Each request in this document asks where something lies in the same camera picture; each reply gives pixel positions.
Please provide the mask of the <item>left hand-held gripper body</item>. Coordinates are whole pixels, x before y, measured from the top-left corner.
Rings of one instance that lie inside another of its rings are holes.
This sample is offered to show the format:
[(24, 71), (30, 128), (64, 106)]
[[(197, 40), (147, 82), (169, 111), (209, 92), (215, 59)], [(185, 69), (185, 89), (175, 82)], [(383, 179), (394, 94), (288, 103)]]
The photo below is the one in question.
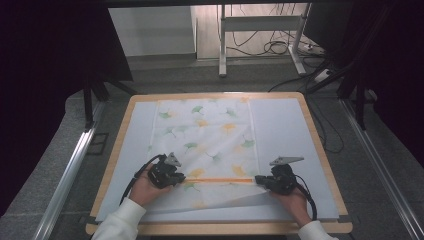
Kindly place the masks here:
[(169, 155), (160, 155), (159, 162), (154, 164), (148, 172), (150, 181), (159, 189), (175, 186), (177, 168), (181, 166), (173, 152)]

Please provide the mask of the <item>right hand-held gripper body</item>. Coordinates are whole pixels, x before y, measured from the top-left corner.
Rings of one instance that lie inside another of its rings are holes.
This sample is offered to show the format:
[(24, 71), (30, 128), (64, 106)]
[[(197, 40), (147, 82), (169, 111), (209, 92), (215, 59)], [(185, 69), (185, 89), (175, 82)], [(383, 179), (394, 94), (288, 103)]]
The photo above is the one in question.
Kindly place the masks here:
[(289, 195), (297, 185), (296, 176), (290, 163), (302, 161), (303, 157), (277, 157), (271, 161), (271, 173), (273, 175), (270, 190), (280, 195)]

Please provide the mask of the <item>white leaf-print pillowcase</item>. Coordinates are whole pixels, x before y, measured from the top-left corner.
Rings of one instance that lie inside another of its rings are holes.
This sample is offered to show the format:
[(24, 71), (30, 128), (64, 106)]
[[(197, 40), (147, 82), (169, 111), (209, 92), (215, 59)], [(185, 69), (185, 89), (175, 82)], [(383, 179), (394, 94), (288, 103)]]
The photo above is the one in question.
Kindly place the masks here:
[(156, 212), (235, 206), (262, 194), (250, 102), (246, 98), (163, 100), (157, 104), (151, 156), (174, 153), (186, 181), (155, 200)]

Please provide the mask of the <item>person's left hand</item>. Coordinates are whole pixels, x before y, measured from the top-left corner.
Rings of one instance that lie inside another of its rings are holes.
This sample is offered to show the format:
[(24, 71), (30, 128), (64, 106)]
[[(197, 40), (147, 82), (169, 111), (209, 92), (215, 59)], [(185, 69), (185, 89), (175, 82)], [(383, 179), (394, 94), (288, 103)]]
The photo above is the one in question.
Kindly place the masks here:
[(159, 189), (150, 181), (148, 177), (148, 172), (152, 167), (153, 165), (149, 164), (146, 169), (141, 173), (141, 175), (135, 181), (129, 195), (129, 198), (132, 201), (142, 207), (146, 206), (161, 195), (168, 193), (173, 189), (172, 186), (167, 186), (163, 189)]

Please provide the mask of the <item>person's right hand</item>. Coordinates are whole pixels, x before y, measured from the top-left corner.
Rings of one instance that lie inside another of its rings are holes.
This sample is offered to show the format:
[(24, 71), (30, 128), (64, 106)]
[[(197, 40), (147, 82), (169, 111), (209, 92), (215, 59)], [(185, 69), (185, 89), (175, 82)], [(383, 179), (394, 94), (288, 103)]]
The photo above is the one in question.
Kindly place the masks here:
[(289, 195), (279, 195), (273, 192), (270, 195), (280, 202), (300, 228), (311, 222), (307, 211), (307, 199), (298, 188)]

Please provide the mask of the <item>white table mat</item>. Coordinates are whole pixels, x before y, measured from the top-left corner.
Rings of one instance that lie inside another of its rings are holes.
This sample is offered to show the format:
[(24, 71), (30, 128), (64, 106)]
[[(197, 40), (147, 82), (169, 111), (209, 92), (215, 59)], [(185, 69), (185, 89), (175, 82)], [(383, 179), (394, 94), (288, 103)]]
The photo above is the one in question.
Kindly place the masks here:
[(261, 186), (278, 157), (309, 187), (321, 220), (339, 212), (300, 103), (295, 98), (209, 98), (137, 102), (96, 219), (114, 212), (134, 173), (158, 154), (175, 154), (187, 180), (148, 205), (146, 222), (286, 220)]

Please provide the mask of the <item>wooden table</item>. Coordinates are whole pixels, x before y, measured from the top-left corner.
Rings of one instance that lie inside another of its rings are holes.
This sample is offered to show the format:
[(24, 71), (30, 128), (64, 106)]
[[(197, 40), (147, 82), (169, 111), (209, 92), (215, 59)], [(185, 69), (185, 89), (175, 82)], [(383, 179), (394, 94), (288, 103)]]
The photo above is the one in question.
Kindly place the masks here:
[[(259, 163), (262, 172), (277, 155), (300, 151), (304, 160), (292, 167), (301, 174), (316, 201), (317, 216), (331, 234), (347, 234), (353, 223), (341, 196), (328, 158), (321, 146), (305, 97), (298, 92), (225, 92), (135, 95), (130, 98), (86, 226), (93, 233), (106, 216), (118, 208), (123, 189), (142, 162), (136, 145), (143, 143), (153, 116), (153, 106), (163, 100), (246, 98), (254, 102), (253, 116), (260, 120)], [(148, 236), (230, 236), (295, 234), (298, 227), (284, 209), (265, 202), (256, 206), (200, 209), (182, 213), (149, 212), (138, 226)]]

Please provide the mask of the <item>black floor socket plate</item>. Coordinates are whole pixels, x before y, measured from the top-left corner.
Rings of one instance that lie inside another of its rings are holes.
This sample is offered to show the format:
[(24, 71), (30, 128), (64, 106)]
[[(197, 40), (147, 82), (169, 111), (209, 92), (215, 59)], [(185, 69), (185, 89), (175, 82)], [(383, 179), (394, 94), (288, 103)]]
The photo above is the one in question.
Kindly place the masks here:
[(102, 155), (108, 140), (108, 133), (96, 133), (87, 150), (88, 155)]

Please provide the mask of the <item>black metal stand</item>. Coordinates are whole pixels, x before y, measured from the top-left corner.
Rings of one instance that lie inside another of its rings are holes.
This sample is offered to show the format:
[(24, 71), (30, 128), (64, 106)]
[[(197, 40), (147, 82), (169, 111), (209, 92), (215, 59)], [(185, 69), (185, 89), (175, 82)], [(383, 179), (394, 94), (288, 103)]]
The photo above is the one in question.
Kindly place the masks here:
[(99, 76), (95, 77), (87, 77), (84, 80), (83, 88), (86, 132), (88, 132), (94, 125), (94, 113), (91, 94), (94, 94), (97, 100), (100, 102), (108, 101), (110, 95), (106, 89), (106, 83), (110, 83), (112, 86), (126, 92), (130, 96), (138, 94), (136, 90), (104, 74), (100, 74)]
[(344, 79), (337, 90), (340, 99), (349, 99), (352, 93), (355, 93), (354, 119), (360, 128), (365, 130), (364, 108), (367, 103), (372, 103), (372, 100), (366, 97), (366, 78), (361, 67), (355, 63), (344, 68)]

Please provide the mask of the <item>white power strip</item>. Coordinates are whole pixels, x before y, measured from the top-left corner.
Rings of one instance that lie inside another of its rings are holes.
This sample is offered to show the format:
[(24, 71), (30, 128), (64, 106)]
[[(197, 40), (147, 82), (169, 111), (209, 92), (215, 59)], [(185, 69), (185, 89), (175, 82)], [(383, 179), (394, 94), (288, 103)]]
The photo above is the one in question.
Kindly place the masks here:
[(314, 79), (315, 82), (319, 83), (323, 80), (325, 80), (327, 77), (329, 77), (332, 74), (332, 71), (329, 69), (322, 70)]

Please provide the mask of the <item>white cabinet panel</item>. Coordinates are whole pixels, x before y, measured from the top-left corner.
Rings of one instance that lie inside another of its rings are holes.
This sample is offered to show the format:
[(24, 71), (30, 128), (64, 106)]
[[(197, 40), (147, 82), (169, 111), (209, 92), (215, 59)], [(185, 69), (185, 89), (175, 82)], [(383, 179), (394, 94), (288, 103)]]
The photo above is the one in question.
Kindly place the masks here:
[(109, 8), (109, 14), (126, 56), (196, 52), (190, 6)]

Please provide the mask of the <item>black curtain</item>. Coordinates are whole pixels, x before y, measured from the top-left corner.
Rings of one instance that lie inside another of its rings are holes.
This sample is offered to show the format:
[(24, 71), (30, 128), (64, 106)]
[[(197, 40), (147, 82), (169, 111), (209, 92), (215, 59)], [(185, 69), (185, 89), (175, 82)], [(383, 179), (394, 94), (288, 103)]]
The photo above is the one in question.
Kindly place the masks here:
[(424, 167), (424, 0), (351, 0), (340, 64), (353, 60), (385, 4), (389, 14), (362, 60), (376, 113)]
[(131, 74), (106, 7), (85, 0), (0, 0), (0, 217), (86, 82)]

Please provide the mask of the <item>aluminium rail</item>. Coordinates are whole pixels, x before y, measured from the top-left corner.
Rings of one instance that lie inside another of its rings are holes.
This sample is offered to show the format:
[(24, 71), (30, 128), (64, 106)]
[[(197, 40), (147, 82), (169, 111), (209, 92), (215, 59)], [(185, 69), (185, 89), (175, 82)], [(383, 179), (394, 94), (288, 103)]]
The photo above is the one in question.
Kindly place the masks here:
[(340, 104), (343, 107), (350, 125), (357, 135), (404, 227), (410, 235), (411, 240), (424, 240), (424, 227), (419, 222), (417, 215), (413, 211), (411, 205), (408, 203), (405, 196), (401, 193), (399, 187), (395, 183), (392, 175), (388, 171), (382, 157), (378, 153), (367, 131), (363, 130), (362, 127), (357, 123), (354, 116), (355, 111), (350, 101), (342, 99), (340, 100)]
[(49, 240), (79, 172), (82, 161), (87, 153), (90, 142), (93, 139), (97, 126), (99, 125), (105, 105), (105, 102), (98, 102), (95, 105), (95, 108), (92, 111), (93, 122), (89, 125), (89, 128), (81, 134), (64, 173), (62, 174), (62, 177), (31, 240)]

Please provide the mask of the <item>white metal desk frame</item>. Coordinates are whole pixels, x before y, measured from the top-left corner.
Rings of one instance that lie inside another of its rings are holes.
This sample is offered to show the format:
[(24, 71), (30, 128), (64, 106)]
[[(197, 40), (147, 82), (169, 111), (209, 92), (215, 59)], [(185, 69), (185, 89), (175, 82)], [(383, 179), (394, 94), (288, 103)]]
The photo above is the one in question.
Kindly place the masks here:
[(298, 74), (304, 76), (306, 70), (299, 57), (298, 47), (310, 6), (311, 4), (307, 3), (301, 15), (227, 17), (225, 14), (225, 6), (222, 5), (221, 17), (219, 20), (219, 76), (225, 77), (227, 75), (226, 33), (242, 31), (294, 31), (296, 35), (293, 42), (288, 45), (288, 51)]

